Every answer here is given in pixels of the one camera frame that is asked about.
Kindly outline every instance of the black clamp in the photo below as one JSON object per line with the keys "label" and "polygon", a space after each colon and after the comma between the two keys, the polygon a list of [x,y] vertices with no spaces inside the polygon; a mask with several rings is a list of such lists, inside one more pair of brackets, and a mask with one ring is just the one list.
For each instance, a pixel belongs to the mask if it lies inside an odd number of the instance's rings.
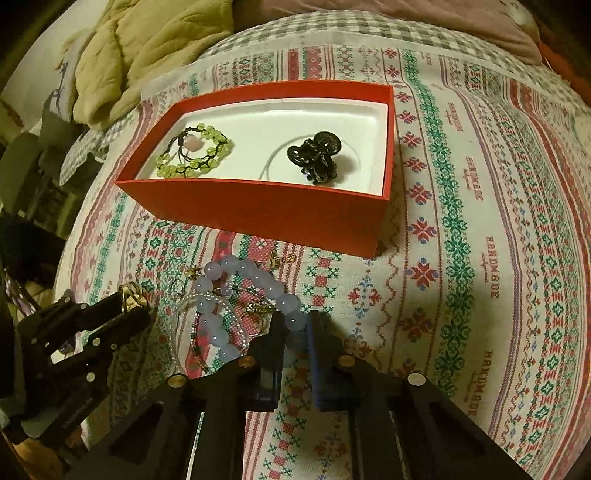
{"label": "black clamp", "polygon": [[301,167],[301,172],[314,185],[328,183],[336,178],[336,163],[331,158],[340,152],[339,137],[330,132],[318,132],[314,140],[308,138],[300,147],[287,149],[287,158]]}
{"label": "black clamp", "polygon": [[[64,296],[19,322],[15,336],[7,339],[18,352],[14,386],[0,398],[2,431],[12,443],[32,438],[61,450],[107,397],[113,354],[150,322],[143,306],[124,313],[125,300],[117,292],[89,306]],[[94,332],[83,350],[54,364],[51,354],[84,330]]]}

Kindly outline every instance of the gingham fabric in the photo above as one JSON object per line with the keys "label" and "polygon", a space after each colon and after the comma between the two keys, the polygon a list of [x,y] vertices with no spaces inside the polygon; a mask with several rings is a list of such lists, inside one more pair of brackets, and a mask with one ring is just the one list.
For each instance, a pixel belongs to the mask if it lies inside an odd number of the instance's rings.
{"label": "gingham fabric", "polygon": [[[289,48],[276,39],[258,53],[236,47],[196,64],[140,104],[111,144],[55,292],[70,288],[93,304],[133,280],[154,324],[115,355],[111,395],[84,423],[86,441],[100,440],[174,368],[170,286],[189,290],[187,267],[228,253],[266,264],[277,254],[285,262],[275,276],[304,311],[330,315],[349,352],[399,377],[423,373],[535,480],[561,480],[591,437],[591,153],[574,127],[589,110],[451,50],[374,35],[319,38]],[[394,87],[395,163],[375,258],[157,219],[113,184],[179,99],[298,79]],[[252,207],[248,198],[235,205]],[[230,282],[249,285],[237,275]],[[241,314],[250,299],[230,302]],[[211,369],[220,359],[193,322],[181,318],[174,349],[199,377],[197,346]],[[244,318],[249,333],[258,325]],[[225,326],[235,342],[229,319]],[[349,480],[346,416],[315,410],[308,368],[300,355],[284,370],[277,411],[248,415],[244,480]]]}
{"label": "gingham fabric", "polygon": [[558,100],[568,102],[574,108],[580,108],[578,94],[546,67],[526,66],[502,48],[463,32],[422,22],[388,18],[372,12],[311,12],[280,18],[225,38],[205,51],[201,58],[289,35],[304,38],[305,34],[322,30],[405,40],[486,60],[521,79],[534,82],[545,91],[556,95]]}
{"label": "gingham fabric", "polygon": [[65,184],[88,158],[89,154],[102,159],[107,155],[109,146],[119,137],[121,132],[127,127],[137,112],[131,111],[122,119],[116,121],[108,130],[101,132],[97,130],[88,130],[72,145],[66,154],[66,159],[61,166],[60,185]]}

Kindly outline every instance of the open gift box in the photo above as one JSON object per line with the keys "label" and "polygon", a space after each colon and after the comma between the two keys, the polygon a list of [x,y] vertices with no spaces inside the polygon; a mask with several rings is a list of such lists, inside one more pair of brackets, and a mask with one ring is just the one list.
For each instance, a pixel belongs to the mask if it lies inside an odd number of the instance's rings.
{"label": "open gift box", "polygon": [[[199,123],[223,132],[231,153],[197,178],[159,178],[157,157]],[[337,177],[314,186],[287,158],[287,149],[319,131],[336,134],[342,149],[333,156]],[[207,147],[191,157],[201,157]],[[371,258],[393,162],[392,87],[301,80],[176,103],[139,143],[116,184],[158,218]]]}

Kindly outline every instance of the green beaded bracelet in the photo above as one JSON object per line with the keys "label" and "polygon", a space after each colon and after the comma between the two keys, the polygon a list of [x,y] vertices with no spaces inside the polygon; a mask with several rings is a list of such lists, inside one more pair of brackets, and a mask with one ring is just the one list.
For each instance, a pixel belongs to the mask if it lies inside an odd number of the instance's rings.
{"label": "green beaded bracelet", "polygon": [[[191,132],[201,133],[204,140],[211,140],[214,147],[209,147],[206,154],[201,158],[191,158],[184,151],[196,151],[199,148],[195,147],[195,143],[199,140]],[[175,155],[170,155],[170,149],[175,141],[178,144],[178,151]],[[190,142],[194,148],[187,148],[185,142]],[[198,173],[207,173],[220,164],[220,160],[227,157],[231,152],[231,141],[219,130],[216,130],[213,125],[198,124],[196,128],[185,128],[176,137],[173,137],[168,143],[163,154],[156,158],[156,166],[158,167],[158,177],[164,179],[189,179],[196,177]],[[171,165],[170,162],[178,157],[179,164]]]}

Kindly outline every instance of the blanket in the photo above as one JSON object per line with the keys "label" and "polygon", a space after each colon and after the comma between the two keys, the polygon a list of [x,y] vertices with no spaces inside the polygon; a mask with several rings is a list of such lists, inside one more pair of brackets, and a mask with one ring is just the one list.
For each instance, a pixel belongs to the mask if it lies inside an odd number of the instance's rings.
{"label": "blanket", "polygon": [[231,0],[110,0],[76,67],[74,119],[106,129],[142,85],[232,33]]}
{"label": "blanket", "polygon": [[[131,113],[62,257],[57,295],[70,288],[93,304],[134,280],[154,307],[152,327],[113,359],[111,394],[83,427],[88,444],[171,373],[172,346],[191,377],[204,373],[195,342],[220,367],[207,337],[191,337],[192,312],[169,340],[170,286],[190,288],[184,269],[228,253],[261,264],[276,254],[275,276],[304,310],[331,316],[349,352],[399,377],[422,372],[534,480],[564,478],[591,436],[591,173],[579,137],[591,110],[549,70],[478,38],[367,12],[281,19],[206,55]],[[298,79],[394,87],[392,192],[375,258],[157,219],[114,185],[175,102]],[[248,198],[235,204],[253,208]],[[230,302],[242,314],[249,298]],[[257,325],[245,318],[249,333]],[[243,478],[349,479],[346,416],[313,408],[305,355],[283,381],[277,411],[247,416]]]}

